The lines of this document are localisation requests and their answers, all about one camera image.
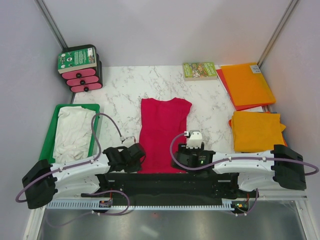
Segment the magenta pink t-shirt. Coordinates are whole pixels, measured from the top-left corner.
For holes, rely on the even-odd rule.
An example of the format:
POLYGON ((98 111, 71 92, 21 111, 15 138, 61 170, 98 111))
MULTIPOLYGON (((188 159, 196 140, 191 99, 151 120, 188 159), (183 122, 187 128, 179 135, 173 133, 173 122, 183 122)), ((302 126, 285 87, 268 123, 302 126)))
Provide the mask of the magenta pink t-shirt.
POLYGON ((192 103, 182 98, 168 101, 154 98, 141 100, 141 131, 139 143, 146 157, 139 174, 176 174, 184 170, 172 167, 172 140, 187 130, 187 117, 192 103))

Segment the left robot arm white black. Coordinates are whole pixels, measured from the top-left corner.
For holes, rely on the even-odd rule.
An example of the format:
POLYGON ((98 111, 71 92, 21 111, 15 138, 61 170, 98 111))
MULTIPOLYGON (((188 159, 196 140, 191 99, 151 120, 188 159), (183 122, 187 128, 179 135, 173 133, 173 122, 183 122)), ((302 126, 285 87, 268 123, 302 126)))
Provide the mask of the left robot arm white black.
POLYGON ((39 160, 22 178, 29 209, 37 209, 52 200, 97 194, 106 196, 108 182, 101 179, 107 173, 140 171, 146 152, 139 143, 130 147, 109 147, 102 153, 71 163, 49 163, 39 160))

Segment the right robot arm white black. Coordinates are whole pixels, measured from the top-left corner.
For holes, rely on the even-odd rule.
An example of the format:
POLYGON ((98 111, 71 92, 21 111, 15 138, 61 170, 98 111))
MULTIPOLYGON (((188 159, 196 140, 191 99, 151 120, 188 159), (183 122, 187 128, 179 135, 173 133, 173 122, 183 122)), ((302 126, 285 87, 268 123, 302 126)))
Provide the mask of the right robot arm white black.
POLYGON ((237 174, 229 184, 235 197, 259 188, 279 186, 304 191, 307 188, 303 156, 289 147, 274 145, 272 150, 253 153, 223 153, 179 144, 171 151, 172 166, 189 172, 209 170, 217 175, 237 174))

